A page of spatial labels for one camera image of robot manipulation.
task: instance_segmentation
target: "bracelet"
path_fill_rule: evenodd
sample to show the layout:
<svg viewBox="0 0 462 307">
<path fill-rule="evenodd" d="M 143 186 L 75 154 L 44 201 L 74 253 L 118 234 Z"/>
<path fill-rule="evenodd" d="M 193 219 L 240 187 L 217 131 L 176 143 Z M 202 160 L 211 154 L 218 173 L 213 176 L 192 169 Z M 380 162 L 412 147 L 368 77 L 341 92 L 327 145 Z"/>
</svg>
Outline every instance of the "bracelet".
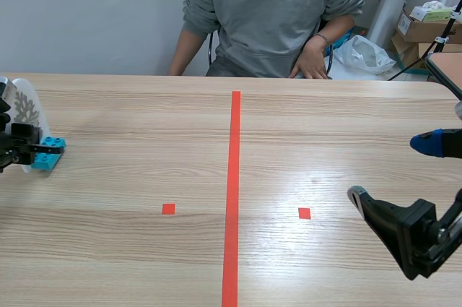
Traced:
<svg viewBox="0 0 462 307">
<path fill-rule="evenodd" d="M 329 41 L 329 39 L 326 36 L 324 36 L 323 34 L 320 34 L 320 33 L 314 34 L 313 37 L 315 37 L 315 36 L 319 36 L 320 38 L 323 38 L 325 40 L 326 49 L 332 44 L 331 41 Z"/>
</svg>

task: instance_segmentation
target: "robotic arm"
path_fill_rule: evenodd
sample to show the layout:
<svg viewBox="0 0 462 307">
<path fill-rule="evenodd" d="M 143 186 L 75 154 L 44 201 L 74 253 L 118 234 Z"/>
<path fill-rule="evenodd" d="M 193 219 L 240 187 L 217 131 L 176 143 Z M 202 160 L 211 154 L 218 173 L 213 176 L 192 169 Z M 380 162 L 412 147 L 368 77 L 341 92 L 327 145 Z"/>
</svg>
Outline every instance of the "robotic arm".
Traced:
<svg viewBox="0 0 462 307">
<path fill-rule="evenodd" d="M 462 103 L 456 112 L 462 119 Z M 462 129 L 419 135 L 411 146 L 422 154 L 462 159 Z M 399 207 L 373 199 L 361 186 L 350 188 L 348 197 L 410 280 L 430 277 L 462 244 L 462 189 L 440 220 L 435 205 L 423 199 Z"/>
<path fill-rule="evenodd" d="M 62 154 L 63 147 L 41 145 L 42 130 L 32 124 L 10 123 L 17 87 L 0 77 L 0 173 L 11 164 L 32 165 L 38 153 Z"/>
</svg>

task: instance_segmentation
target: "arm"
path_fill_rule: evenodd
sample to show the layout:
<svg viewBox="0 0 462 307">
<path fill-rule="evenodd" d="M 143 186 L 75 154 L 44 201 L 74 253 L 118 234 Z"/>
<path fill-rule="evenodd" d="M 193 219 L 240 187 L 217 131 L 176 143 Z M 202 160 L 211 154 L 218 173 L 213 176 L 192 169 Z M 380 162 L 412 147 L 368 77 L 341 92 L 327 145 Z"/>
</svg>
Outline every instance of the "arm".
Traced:
<svg viewBox="0 0 462 307">
<path fill-rule="evenodd" d="M 328 44 L 334 43 L 352 27 L 354 17 L 362 13 L 364 0 L 326 0 L 326 10 L 322 19 L 328 24 L 319 33 L 326 37 L 314 36 L 305 45 L 289 78 L 302 72 L 305 78 L 327 79 L 324 51 Z"/>
<path fill-rule="evenodd" d="M 173 56 L 170 76 L 182 75 L 207 35 L 219 29 L 213 0 L 186 0 L 183 12 L 185 24 Z"/>
<path fill-rule="evenodd" d="M 181 76 L 189 63 L 196 56 L 199 49 L 204 44 L 205 39 L 203 36 L 198 36 L 186 29 L 183 29 L 178 39 L 176 52 L 173 56 L 172 66 L 168 72 L 169 76 Z"/>
</svg>

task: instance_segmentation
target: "red tape square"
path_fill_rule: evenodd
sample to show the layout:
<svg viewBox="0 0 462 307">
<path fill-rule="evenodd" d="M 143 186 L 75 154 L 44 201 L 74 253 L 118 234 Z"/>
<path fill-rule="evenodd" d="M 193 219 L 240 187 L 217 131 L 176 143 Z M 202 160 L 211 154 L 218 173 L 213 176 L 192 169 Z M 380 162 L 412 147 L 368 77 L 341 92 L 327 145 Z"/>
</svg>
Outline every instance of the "red tape square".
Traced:
<svg viewBox="0 0 462 307">
<path fill-rule="evenodd" d="M 311 219 L 311 209 L 309 208 L 299 208 L 298 209 L 298 216 L 300 219 Z"/>
<path fill-rule="evenodd" d="M 175 204 L 163 204 L 162 215 L 175 215 Z"/>
</svg>

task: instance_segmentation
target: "plastic bag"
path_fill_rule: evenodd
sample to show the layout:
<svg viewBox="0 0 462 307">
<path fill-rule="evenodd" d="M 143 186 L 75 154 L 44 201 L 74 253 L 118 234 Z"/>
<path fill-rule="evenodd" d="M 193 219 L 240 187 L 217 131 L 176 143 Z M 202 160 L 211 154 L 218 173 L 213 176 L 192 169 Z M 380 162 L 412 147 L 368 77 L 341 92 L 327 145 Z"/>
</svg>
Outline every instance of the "plastic bag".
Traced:
<svg viewBox="0 0 462 307">
<path fill-rule="evenodd" d="M 396 64 L 383 48 L 359 35 L 334 51 L 334 58 L 345 66 L 356 67 L 371 74 L 382 74 Z"/>
</svg>

